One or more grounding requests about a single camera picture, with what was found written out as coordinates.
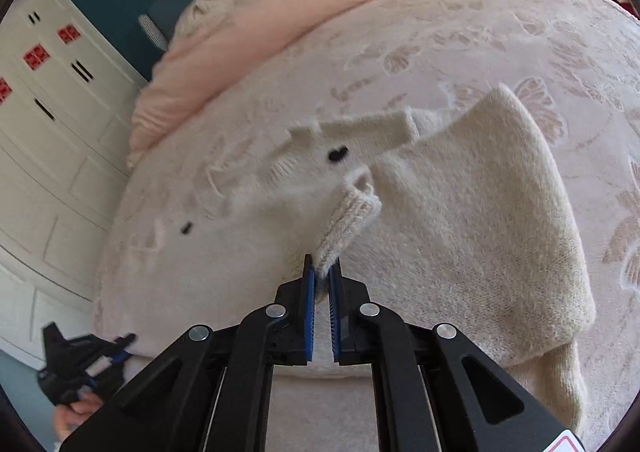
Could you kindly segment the person's left hand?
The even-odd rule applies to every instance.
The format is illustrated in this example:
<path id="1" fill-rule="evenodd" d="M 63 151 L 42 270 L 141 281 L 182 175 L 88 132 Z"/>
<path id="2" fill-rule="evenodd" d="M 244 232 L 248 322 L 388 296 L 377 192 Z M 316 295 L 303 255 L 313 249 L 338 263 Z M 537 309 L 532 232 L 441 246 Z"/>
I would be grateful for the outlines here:
<path id="1" fill-rule="evenodd" d="M 103 400 L 89 391 L 81 391 L 79 400 L 70 406 L 60 404 L 53 411 L 53 428 L 59 442 L 63 442 L 80 425 L 103 406 Z"/>

